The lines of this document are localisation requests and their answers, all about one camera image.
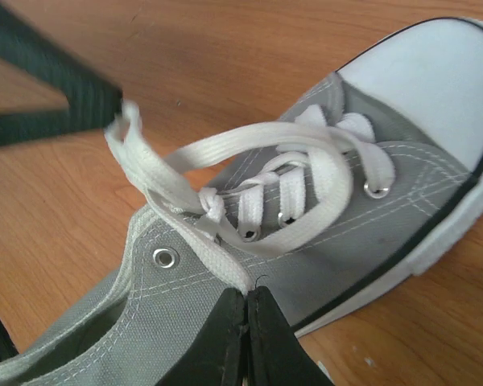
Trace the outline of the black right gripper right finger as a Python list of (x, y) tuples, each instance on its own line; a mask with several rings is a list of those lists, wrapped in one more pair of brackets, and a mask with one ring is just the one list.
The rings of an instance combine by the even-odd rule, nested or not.
[(248, 384), (329, 386), (332, 381), (299, 344), (271, 291), (259, 286), (247, 297)]

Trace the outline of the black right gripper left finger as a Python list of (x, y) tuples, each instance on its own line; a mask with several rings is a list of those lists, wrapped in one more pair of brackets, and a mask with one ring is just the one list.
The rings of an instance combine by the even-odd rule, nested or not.
[(224, 290), (192, 345), (158, 385), (241, 385), (245, 370), (245, 305), (238, 290)]

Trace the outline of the white shoelace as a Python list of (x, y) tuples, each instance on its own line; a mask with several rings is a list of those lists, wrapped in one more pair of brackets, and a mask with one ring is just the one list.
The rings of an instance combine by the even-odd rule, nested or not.
[[(249, 275), (216, 239), (266, 257), (312, 240), (348, 206), (353, 192), (345, 159), (349, 151), (357, 152), (364, 189), (372, 197), (387, 195), (395, 181), (394, 164), (376, 144), (369, 120), (347, 113), (329, 125), (319, 105), (308, 106), (292, 122), (245, 125), (161, 157), (142, 136), (138, 106), (128, 101), (105, 129), (105, 140), (155, 214), (187, 241), (208, 271), (243, 293), (252, 286)], [(230, 190), (195, 190), (185, 178), (190, 170), (267, 146), (275, 146), (277, 155)]]

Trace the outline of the grey canvas sneaker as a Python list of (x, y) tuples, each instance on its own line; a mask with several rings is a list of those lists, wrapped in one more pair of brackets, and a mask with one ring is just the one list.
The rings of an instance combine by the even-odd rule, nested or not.
[(131, 101), (105, 140), (146, 198), (122, 263), (0, 385), (154, 385), (225, 291), (235, 326), (262, 285), (304, 335), (436, 263), (483, 213), (483, 21), (406, 27), (277, 120), (167, 156)]

